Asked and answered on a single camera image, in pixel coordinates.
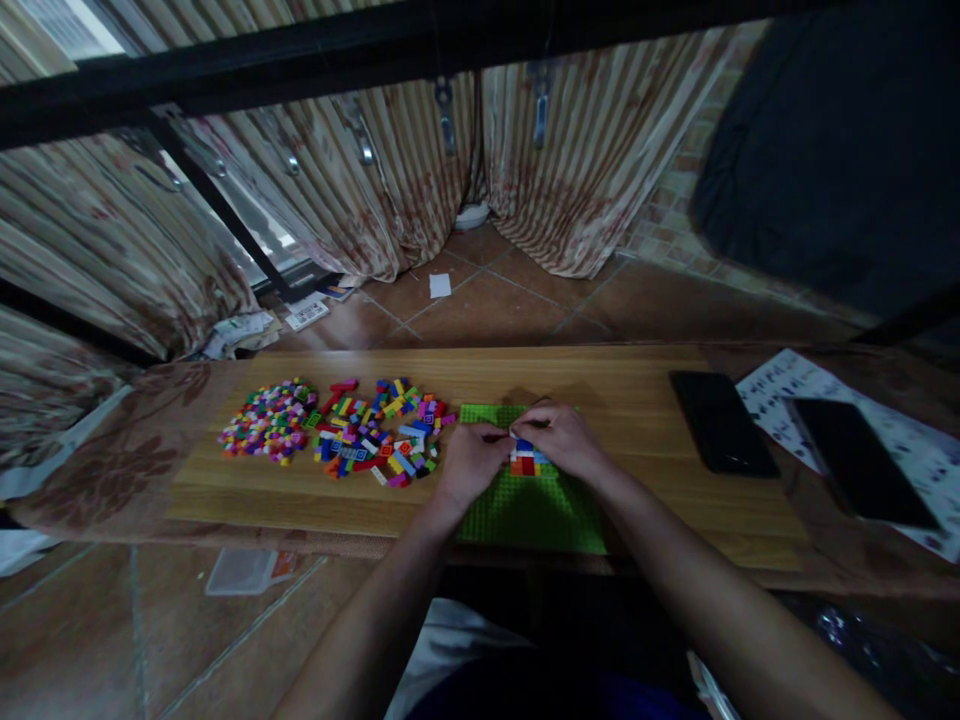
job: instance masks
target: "floor tile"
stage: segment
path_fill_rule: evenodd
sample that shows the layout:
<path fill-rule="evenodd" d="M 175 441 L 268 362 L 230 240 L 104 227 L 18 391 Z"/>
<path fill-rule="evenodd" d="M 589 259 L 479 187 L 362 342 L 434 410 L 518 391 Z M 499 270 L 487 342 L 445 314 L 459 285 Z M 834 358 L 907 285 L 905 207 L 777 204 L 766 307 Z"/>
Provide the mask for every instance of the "floor tile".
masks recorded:
<path fill-rule="evenodd" d="M 450 286 L 456 288 L 476 272 L 473 265 L 444 251 L 426 265 L 401 274 L 396 282 L 371 281 L 363 286 L 362 292 L 387 312 L 406 321 L 434 302 L 430 298 L 430 275 L 448 273 Z"/>
<path fill-rule="evenodd" d="M 406 328 L 397 328 L 387 335 L 376 350 L 409 350 L 411 348 L 423 347 L 423 342 Z"/>
<path fill-rule="evenodd" d="M 738 340 L 752 336 L 763 303 L 719 283 L 628 262 L 581 312 L 629 340 Z"/>
<path fill-rule="evenodd" d="M 616 342 L 620 338 L 611 330 L 574 313 L 570 320 L 543 341 L 544 345 L 588 345 Z"/>
<path fill-rule="evenodd" d="M 427 347 L 536 345 L 567 313 L 487 272 L 431 306 L 410 327 Z"/>
<path fill-rule="evenodd" d="M 0 614 L 0 717 L 140 717 L 129 559 L 99 545 Z"/>
<path fill-rule="evenodd" d="M 757 325 L 756 337 L 759 340 L 843 342 L 859 332 L 839 320 L 770 301 Z"/>
<path fill-rule="evenodd" d="M 490 271 L 559 303 L 567 310 L 574 310 L 616 272 L 621 262 L 619 258 L 611 257 L 593 280 L 573 280 L 551 275 L 523 250 L 514 248 L 491 265 Z"/>
<path fill-rule="evenodd" d="M 331 302 L 330 314 L 298 333 L 286 326 L 280 340 L 263 352 L 291 350 L 366 350 L 399 327 L 396 320 L 355 292 L 343 302 Z"/>
<path fill-rule="evenodd" d="M 33 565 L 10 577 L 0 578 L 0 607 L 14 602 L 47 575 L 58 572 L 65 564 L 91 547 L 89 543 L 62 542 L 50 548 L 50 551 Z"/>
<path fill-rule="evenodd" d="M 474 265 L 486 267 L 513 245 L 490 223 L 473 230 L 455 232 L 444 249 Z"/>
<path fill-rule="evenodd" d="M 171 720 L 269 717 L 323 630 L 373 566 L 327 559 L 184 699 Z"/>
<path fill-rule="evenodd" d="M 147 717 L 155 718 L 294 580 L 255 597 L 207 597 L 218 549 L 142 545 L 138 552 Z M 298 575 L 314 561 L 299 558 Z"/>

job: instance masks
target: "floral curtain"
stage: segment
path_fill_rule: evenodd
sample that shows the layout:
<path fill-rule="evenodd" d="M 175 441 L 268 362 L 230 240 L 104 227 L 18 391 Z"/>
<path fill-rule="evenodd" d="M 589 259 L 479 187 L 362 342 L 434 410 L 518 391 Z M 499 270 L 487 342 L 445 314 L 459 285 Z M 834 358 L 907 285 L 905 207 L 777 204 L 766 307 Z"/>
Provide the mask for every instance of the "floral curtain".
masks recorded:
<path fill-rule="evenodd" d="M 557 59 L 539 150 L 527 66 L 484 70 L 497 229 L 553 274 L 593 277 L 673 156 L 735 34 L 717 28 Z"/>
<path fill-rule="evenodd" d="M 145 53 L 373 4 L 101 0 Z M 451 88 L 452 155 L 434 86 L 423 81 L 208 117 L 192 127 L 318 264 L 391 281 L 440 252 L 478 166 L 473 77 L 461 73 Z M 361 162 L 364 139 L 370 164 Z M 283 159 L 290 153 L 300 166 L 295 177 Z"/>
<path fill-rule="evenodd" d="M 0 84 L 76 68 L 17 3 L 0 4 Z M 210 219 L 111 136 L 0 153 L 0 277 L 164 359 L 256 308 Z M 0 308 L 0 463 L 28 463 L 135 369 Z"/>

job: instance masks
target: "smartphone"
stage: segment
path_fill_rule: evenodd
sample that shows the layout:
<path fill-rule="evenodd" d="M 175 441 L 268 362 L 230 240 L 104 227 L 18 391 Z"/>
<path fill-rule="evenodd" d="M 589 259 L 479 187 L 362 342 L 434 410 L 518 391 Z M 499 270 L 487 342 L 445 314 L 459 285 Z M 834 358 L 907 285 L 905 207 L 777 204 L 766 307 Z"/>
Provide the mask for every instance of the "smartphone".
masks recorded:
<path fill-rule="evenodd" d="M 720 373 L 674 370 L 670 383 L 700 459 L 711 472 L 780 477 L 780 468 L 730 378 Z"/>
<path fill-rule="evenodd" d="M 834 495 L 849 514 L 894 525 L 941 529 L 856 405 L 802 398 L 786 403 Z"/>

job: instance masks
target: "wooden table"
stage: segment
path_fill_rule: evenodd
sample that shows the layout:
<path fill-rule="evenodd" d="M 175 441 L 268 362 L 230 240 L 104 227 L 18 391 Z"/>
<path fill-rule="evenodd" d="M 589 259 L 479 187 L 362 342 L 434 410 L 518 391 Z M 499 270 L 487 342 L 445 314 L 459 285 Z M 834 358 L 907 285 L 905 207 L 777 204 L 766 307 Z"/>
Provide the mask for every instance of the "wooden table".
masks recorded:
<path fill-rule="evenodd" d="M 697 456 L 667 373 L 709 369 L 684 345 L 263 354 L 175 478 L 167 517 L 396 537 L 439 472 L 402 490 L 381 487 L 370 473 L 331 482 L 309 450 L 281 468 L 264 457 L 224 459 L 217 437 L 261 385 L 299 375 L 326 388 L 357 377 L 359 394 L 370 397 L 377 378 L 402 376 L 455 410 L 544 395 L 576 405 L 613 457 L 731 560 L 798 570 L 795 549 L 807 536 L 781 484 L 714 475 Z"/>

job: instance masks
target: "black fabric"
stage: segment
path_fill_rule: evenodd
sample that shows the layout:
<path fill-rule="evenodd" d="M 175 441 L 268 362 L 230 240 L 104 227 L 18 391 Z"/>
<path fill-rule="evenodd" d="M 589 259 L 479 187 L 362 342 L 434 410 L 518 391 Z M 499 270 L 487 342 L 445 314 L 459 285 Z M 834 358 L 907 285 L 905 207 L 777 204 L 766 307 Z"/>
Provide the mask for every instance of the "black fabric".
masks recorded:
<path fill-rule="evenodd" d="M 895 316 L 960 277 L 957 11 L 777 20 L 718 125 L 694 216 L 722 255 Z"/>

